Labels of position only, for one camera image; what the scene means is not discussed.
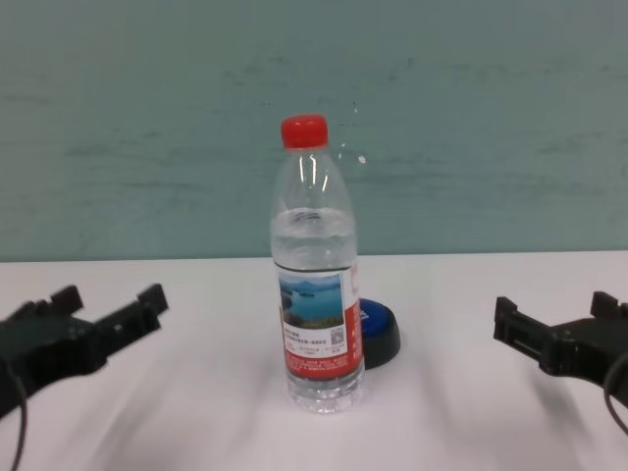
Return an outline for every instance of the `red bottle cap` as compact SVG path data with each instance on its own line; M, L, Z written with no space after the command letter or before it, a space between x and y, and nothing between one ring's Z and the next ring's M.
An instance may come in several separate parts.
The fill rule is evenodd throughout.
M291 116L282 121L286 149L327 145L327 121L323 115Z

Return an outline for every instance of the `table surface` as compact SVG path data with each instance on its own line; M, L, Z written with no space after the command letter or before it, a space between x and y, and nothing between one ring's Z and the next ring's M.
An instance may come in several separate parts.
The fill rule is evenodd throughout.
M543 375L492 334L496 296L573 320L596 289L628 300L627 266L628 252L362 257L361 294L394 311L401 352L352 409L316 416L288 399L270 260L0 265L7 314L67 284L84 319L154 282L171 304L163 330L32 398L23 469L624 470L602 390ZM18 424L0 422L0 467Z

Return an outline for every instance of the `plastic water bottle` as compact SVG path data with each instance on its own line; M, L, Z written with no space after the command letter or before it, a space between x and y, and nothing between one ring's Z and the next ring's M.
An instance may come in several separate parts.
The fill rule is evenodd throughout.
M327 149L325 118L288 118L282 139L288 159L276 187L271 245L288 392L307 410L333 413L357 399L364 370L355 220Z

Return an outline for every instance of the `teal wall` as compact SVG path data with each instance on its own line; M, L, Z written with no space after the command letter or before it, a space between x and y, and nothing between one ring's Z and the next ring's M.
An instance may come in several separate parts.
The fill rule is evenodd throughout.
M362 253L627 248L626 18L4 0L0 260L268 254L279 122L303 112L329 118Z

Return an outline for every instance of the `black round object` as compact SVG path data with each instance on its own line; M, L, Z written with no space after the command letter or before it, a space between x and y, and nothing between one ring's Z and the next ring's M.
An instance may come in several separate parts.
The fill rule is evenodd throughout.
M399 327L393 312L384 304L360 299L362 348L367 370L391 361L401 348Z

